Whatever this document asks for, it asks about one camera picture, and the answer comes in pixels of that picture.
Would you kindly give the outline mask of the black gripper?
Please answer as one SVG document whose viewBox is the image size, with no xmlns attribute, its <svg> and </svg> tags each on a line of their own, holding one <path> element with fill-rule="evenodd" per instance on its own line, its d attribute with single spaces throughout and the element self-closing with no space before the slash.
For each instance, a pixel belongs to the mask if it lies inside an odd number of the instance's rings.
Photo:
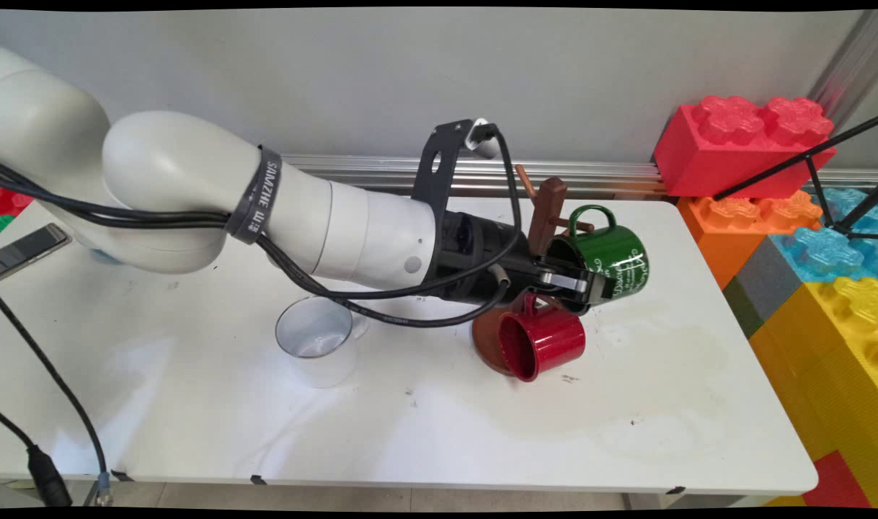
<svg viewBox="0 0 878 519">
<path fill-rule="evenodd" d="M 504 249 L 514 227 L 468 213 L 446 211 L 443 216 L 442 243 L 437 256 L 436 278 L 455 275 L 491 259 Z M 514 249 L 498 262 L 510 279 L 498 308 L 511 305 L 527 290 L 568 312 L 589 312 L 607 303 L 607 277 L 591 270 L 576 270 L 572 258 L 537 255 L 529 252 L 524 233 L 518 234 Z M 498 282 L 489 270 L 458 282 L 433 289 L 432 296 L 445 301 L 481 306 L 495 294 Z"/>
</svg>

